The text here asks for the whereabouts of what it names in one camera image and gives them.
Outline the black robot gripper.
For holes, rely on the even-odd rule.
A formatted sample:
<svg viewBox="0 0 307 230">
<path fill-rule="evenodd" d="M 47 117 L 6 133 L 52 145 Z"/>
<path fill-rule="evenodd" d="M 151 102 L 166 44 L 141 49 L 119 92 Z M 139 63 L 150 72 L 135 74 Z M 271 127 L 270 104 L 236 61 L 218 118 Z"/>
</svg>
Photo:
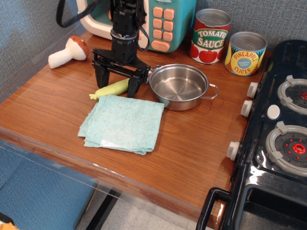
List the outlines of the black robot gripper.
<svg viewBox="0 0 307 230">
<path fill-rule="evenodd" d="M 137 51 L 145 52 L 149 48 L 150 40 L 146 35 L 147 43 L 145 48 L 141 48 L 138 39 L 139 33 L 134 35 L 121 36 L 118 33 L 112 32 L 112 44 L 110 50 L 94 48 L 93 67 L 95 69 L 96 82 L 99 89 L 106 87 L 109 83 L 110 71 L 108 68 L 119 66 L 130 70 L 145 70 L 146 63 L 142 62 L 137 57 Z M 127 97 L 133 98 L 138 92 L 139 87 L 144 82 L 142 73 L 133 73 L 130 76 L 128 83 Z"/>
</svg>

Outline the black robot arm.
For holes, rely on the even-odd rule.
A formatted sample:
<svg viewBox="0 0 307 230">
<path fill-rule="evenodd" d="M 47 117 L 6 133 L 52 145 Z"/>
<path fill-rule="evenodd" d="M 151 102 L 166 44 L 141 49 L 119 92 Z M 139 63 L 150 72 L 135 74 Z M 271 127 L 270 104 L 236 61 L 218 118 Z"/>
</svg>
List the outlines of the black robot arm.
<svg viewBox="0 0 307 230">
<path fill-rule="evenodd" d="M 145 32 L 142 25 L 147 13 L 142 0 L 111 0 L 110 13 L 113 23 L 111 49 L 93 49 L 97 86 L 107 86 L 109 74 L 113 72 L 129 78 L 127 97 L 133 98 L 148 80 L 150 70 L 150 66 L 137 57 L 137 51 L 148 49 L 139 45 L 139 33 Z"/>
</svg>

